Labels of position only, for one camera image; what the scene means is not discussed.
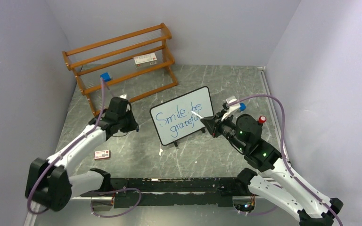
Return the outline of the white blue marker pen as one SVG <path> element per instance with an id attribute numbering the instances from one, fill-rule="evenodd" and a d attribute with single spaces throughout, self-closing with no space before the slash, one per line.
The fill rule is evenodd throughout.
<path id="1" fill-rule="evenodd" d="M 196 113 L 195 111 L 191 111 L 195 116 L 197 116 L 199 119 L 203 119 L 203 117 L 201 115 L 199 115 L 198 113 Z"/>

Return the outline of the white whiteboard black frame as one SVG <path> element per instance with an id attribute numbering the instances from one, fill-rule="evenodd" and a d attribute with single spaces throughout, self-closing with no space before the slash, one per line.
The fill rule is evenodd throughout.
<path id="1" fill-rule="evenodd" d="M 209 87 L 200 87 L 150 108 L 161 145 L 174 143 L 205 127 L 191 111 L 202 117 L 214 115 Z"/>

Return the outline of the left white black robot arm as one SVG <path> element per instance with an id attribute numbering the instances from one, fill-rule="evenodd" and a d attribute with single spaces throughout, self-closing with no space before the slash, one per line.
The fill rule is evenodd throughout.
<path id="1" fill-rule="evenodd" d="M 25 188 L 27 210 L 36 202 L 46 210 L 60 211 L 73 197 L 94 192 L 104 196 L 113 189 L 110 173 L 92 168 L 73 176 L 75 167 L 117 132 L 139 131 L 127 95 L 113 97 L 109 107 L 92 118 L 84 130 L 60 151 L 47 159 L 36 158 L 28 172 Z"/>

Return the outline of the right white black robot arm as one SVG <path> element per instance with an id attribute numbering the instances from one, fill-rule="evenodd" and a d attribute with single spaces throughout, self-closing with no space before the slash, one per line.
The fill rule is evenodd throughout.
<path id="1" fill-rule="evenodd" d="M 237 192 L 265 198 L 293 216 L 301 226 L 333 225 L 343 202 L 308 185 L 284 162 L 281 152 L 261 138 L 265 117 L 256 120 L 243 114 L 233 122 L 233 116 L 223 118 L 226 114 L 221 111 L 200 121 L 212 137 L 223 136 L 250 165 L 237 175 Z"/>

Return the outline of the blue grey whiteboard eraser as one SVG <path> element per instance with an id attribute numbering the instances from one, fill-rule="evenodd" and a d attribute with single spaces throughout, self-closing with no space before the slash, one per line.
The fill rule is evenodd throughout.
<path id="1" fill-rule="evenodd" d="M 246 105 L 244 103 L 239 104 L 239 111 L 243 112 L 246 109 Z"/>

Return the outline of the red white box on table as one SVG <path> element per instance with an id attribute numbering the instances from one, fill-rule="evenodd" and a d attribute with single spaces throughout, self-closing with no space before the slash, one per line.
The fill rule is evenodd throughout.
<path id="1" fill-rule="evenodd" d="M 110 151 L 103 150 L 103 151 L 95 151 L 94 152 L 94 160 L 103 160 L 110 158 Z"/>

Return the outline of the blue cube on shelf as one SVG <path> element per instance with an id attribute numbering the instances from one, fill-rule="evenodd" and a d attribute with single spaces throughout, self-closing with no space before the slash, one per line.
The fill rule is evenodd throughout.
<path id="1" fill-rule="evenodd" d="M 110 76 L 110 74 L 108 72 L 101 74 L 100 77 L 104 82 L 109 82 L 112 80 L 112 77 Z"/>

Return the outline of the red black bottle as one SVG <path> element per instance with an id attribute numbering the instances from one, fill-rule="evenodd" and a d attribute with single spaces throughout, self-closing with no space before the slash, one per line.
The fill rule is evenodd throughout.
<path id="1" fill-rule="evenodd" d="M 258 119 L 259 124 L 264 124 L 266 121 L 267 121 L 267 118 L 264 115 L 260 116 Z"/>

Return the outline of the orange wooden shelf rack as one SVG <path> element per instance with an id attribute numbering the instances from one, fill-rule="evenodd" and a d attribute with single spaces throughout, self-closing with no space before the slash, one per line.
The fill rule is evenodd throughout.
<path id="1" fill-rule="evenodd" d="M 100 41 L 84 47 L 63 51 L 65 65 L 72 71 L 78 88 L 88 100 L 94 116 L 102 106 L 100 75 L 108 72 L 107 82 L 113 91 L 116 85 L 136 85 L 129 94 L 131 102 L 154 95 L 179 84 L 171 66 L 175 59 L 167 41 L 172 38 L 168 27 L 161 23 L 132 33 Z M 136 68 L 133 57 L 155 53 L 157 64 Z"/>

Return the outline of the white red box on shelf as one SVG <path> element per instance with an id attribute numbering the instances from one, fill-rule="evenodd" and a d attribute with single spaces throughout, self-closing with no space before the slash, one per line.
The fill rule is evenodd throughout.
<path id="1" fill-rule="evenodd" d="M 140 56 L 133 57 L 134 64 L 136 68 L 148 67 L 156 65 L 158 58 L 155 53 L 144 54 Z"/>

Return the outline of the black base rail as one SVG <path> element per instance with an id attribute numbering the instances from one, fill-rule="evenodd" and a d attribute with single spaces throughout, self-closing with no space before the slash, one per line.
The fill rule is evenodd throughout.
<path id="1" fill-rule="evenodd" d="M 115 194 L 86 192 L 96 201 L 114 200 L 114 208 L 139 206 L 244 206 L 251 193 L 237 178 L 111 178 Z"/>

